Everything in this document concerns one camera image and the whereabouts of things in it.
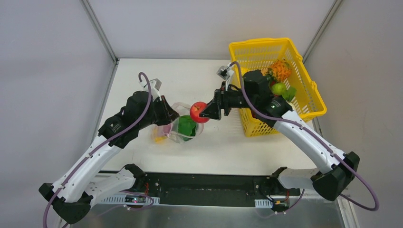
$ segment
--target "lime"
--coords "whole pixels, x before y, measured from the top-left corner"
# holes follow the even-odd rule
[[[287,90],[286,88],[286,84],[279,82],[279,83],[275,83],[272,87],[271,87],[271,92],[274,93],[275,95],[281,96],[283,95],[283,93]]]

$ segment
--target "white perforated bracket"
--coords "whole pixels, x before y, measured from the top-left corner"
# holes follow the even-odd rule
[[[115,194],[111,197],[107,197],[101,202],[100,204],[126,204],[126,205],[148,205],[151,204],[151,200],[149,198],[145,199],[145,203],[133,203],[133,202],[126,202],[126,196],[131,196],[134,197],[136,195],[124,195],[124,194]],[[154,199],[154,205],[159,205],[160,204],[160,198],[159,197],[152,197]]]
[[[273,208],[273,203],[268,199],[255,199],[256,208]]]

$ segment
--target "clear plastic bag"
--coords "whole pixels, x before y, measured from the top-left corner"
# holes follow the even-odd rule
[[[190,105],[177,102],[172,105],[172,109],[179,113],[179,116],[190,115]],[[171,139],[176,143],[184,143],[190,139],[196,138],[203,132],[204,124],[196,123],[195,136],[187,136],[178,132],[179,118],[171,124],[165,126],[155,126],[152,132],[152,138],[156,143],[162,142],[164,139]]]

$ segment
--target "robotic arm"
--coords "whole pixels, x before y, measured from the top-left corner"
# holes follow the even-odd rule
[[[105,121],[87,151],[62,178],[53,184],[44,183],[39,188],[42,196],[67,223],[80,221],[106,197],[143,186],[145,173],[134,164],[124,166],[119,173],[105,180],[95,183],[90,181],[112,157],[137,138],[141,129],[152,124],[167,125],[179,117],[165,97],[159,94],[161,82],[154,79],[149,83],[147,87],[146,82],[141,82],[144,91],[135,92],[120,112]],[[148,105],[150,93],[152,101]]]
[[[228,75],[229,71],[223,68],[218,74],[224,79],[231,78]],[[271,184],[277,185],[279,190],[284,188],[312,189],[323,198],[334,201],[355,177],[336,159],[335,155],[342,158],[354,171],[357,170],[360,161],[358,155],[354,152],[344,153],[310,129],[282,97],[272,94],[269,82],[260,70],[245,73],[243,79],[244,90],[250,103],[271,119],[256,115],[253,110],[251,110],[252,115],[288,137],[317,166],[316,169],[308,170],[281,167],[270,177]],[[224,110],[224,115],[228,115],[231,108],[250,108],[250,105],[241,89],[227,89],[226,83],[223,82],[221,87],[215,90],[214,98],[199,116],[220,120],[221,109]],[[332,153],[329,153],[328,148],[325,148],[319,141],[328,145]]]

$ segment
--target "green vegetable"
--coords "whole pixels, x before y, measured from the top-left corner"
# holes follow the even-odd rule
[[[290,102],[290,101],[292,101],[292,99],[295,97],[295,94],[296,94],[296,93],[297,93],[296,88],[290,87],[290,88],[288,88],[288,90],[286,90],[286,91],[282,94],[282,96],[283,96],[284,100]]]
[[[283,95],[283,93],[285,93],[287,90],[286,84],[279,82],[279,83],[275,83],[272,87],[271,87],[271,92],[275,95],[281,96]]]
[[[183,115],[179,117],[178,120],[178,133],[195,136],[196,135],[196,125],[197,123],[192,120],[189,115]],[[183,138],[184,141],[189,141],[191,138]]]

